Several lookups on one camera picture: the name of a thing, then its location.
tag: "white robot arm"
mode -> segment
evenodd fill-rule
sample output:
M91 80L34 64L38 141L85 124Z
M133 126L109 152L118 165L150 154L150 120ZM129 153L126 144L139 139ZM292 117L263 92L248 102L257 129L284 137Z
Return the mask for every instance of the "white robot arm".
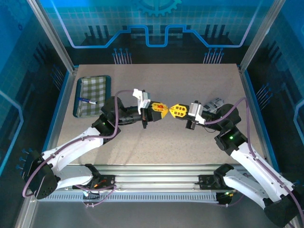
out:
M195 125L201 125L219 131L219 135L214 138L218 147L238 161L257 181L245 177L231 165L224 164L214 171L217 186L230 187L243 193L256 202L273 223L284 227L299 213L300 208L295 201L301 202L301 197L294 189L295 186L276 172L236 127L241 121L236 106L242 100L247 104L247 100L243 98L234 106L231 104L222 106L216 114L203 111L198 101L192 103L190 107L179 104L188 111L187 115L180 119L187 120L188 129L194 130Z
M118 97L116 104L115 97L111 97L102 107L98 120L79 136L49 151L31 152L22 171L22 178L27 182L24 192L28 186L37 199L42 199L56 189L67 186L83 185L92 189L96 185L98 188L106 185L102 175L91 164L69 169L65 167L81 155L112 140L120 132L119 128L115 129L116 120L118 125L141 121L146 128L148 122L162 119L161 112L153 108L153 103L160 103L151 101L149 93L134 89L133 96L137 98L138 106L126 108Z

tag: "black cable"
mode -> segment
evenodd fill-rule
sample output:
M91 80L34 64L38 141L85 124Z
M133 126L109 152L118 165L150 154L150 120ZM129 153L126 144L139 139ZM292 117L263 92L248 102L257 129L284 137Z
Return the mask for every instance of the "black cable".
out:
M198 183L194 183L194 184L198 184L200 186L203 186L203 187L211 187L212 185L214 185L216 182L213 181L211 184L203 184L203 182L198 182Z
M98 197L94 197L94 198L87 199L87 200L97 200L97 199L100 199L100 194L99 194L99 193L92 193L92 192L90 192L90 194L91 194L91 195L98 196Z
M214 133L214 132L216 132L216 130L214 130L214 131L212 131L212 132L210 132L210 131L208 131L207 130L207 128L206 127L203 127L205 130L206 130L206 132L208 132L208 133Z

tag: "beige tabletop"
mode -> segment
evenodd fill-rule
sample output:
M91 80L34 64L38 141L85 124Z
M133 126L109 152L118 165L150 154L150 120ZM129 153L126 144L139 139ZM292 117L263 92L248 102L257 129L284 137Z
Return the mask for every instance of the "beige tabletop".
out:
M151 100L171 107L177 103L189 105L195 100L202 104L215 97L234 104L244 97L244 89L235 64L142 64L142 65L80 65L62 125L58 145L85 131L98 117L75 118L73 105L77 79L85 76L109 75L112 94L119 90L138 88L151 94ZM124 106L135 106L132 94L120 96ZM246 135L245 103L238 107L242 121L237 125ZM221 164L237 163L215 144L218 134L208 133L197 126L185 129L185 121L170 114L143 129L137 122L120 126L122 132L112 141L96 148L73 163L76 164ZM261 152L252 118L251 141Z

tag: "purple cable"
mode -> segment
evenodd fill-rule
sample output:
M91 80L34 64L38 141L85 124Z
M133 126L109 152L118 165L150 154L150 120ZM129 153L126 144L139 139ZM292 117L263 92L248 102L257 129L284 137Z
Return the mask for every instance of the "purple cable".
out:
M113 190L112 190L104 199L102 199L102 200L99 201L98 203L89 205L89 203L83 202L87 207L92 207L92 208L93 208L94 206L97 206L97 205L103 203L103 202L104 202L105 200L107 200L107 199L114 193L114 191L116 190L116 185L110 185L110 186L107 186L107 187L104 187L104 188L101 188L101 189L86 189L86 188L82 187L81 185L75 185L75 186L78 187L78 188L80 188L80 189L82 189L82 190L84 190L84 191L103 191L103 190L105 190L105 189L113 188Z
M293 226L293 224L291 224L290 222L288 223L288 225L289 225L291 228L295 228L295 227Z
M223 119L225 119L227 116L229 116L232 111L243 101L245 100L246 102L246 121L247 121L247 138L248 138L248 148L250 150L250 154L253 158L255 158L255 154L253 152L253 149L251 147L251 142L250 142L250 122L249 122L249 104L248 104L248 100L246 97L243 97L241 99L239 99L236 104L221 118L215 120L215 121L209 121L209 122L205 122L205 124L216 124L220 121L222 121ZM302 220L302 224L304 224L304 213L301 209L300 203L298 202L298 200L296 199L295 195L285 186L285 184L266 166L264 165L259 159L256 160L257 163L259 163L273 178L275 178L275 180L280 183L282 186L284 186L284 189L288 192L288 194L291 196L291 198L293 199L296 207L299 210L300 213L300 217Z
M32 180L34 179L35 175L39 172L39 170L45 165L47 164L52 158L55 158L56 155L58 155L61 151L63 151L66 147L78 142L78 141L81 141L81 140L85 140L85 139L92 139L92 138L103 138L103 139L112 139L116 136L117 134L117 130L118 130L118 121L119 121L119 116L118 116L118 102L117 102L117 97L120 93L125 93L125 92L128 92L128 93L132 93L133 90L121 90L121 91L118 91L116 94L115 94L115 97L114 97L114 106L115 106L115 128L114 128L114 132L112 135L109 135L109 136L85 136L83 138L78 138L78 139L75 139L73 141L70 141L69 143L65 144L64 146L62 146L61 148L59 148L55 153L54 155L51 155L49 156L47 159L45 159L34 171L33 173L31 174L31 176L29 177L28 181L26 182L24 188L23 188L23 191L22 191L22 196L23 197L29 197L29 196L32 196L34 195L33 193L27 195L27 190L28 190L28 187L29 187L29 184L32 182Z

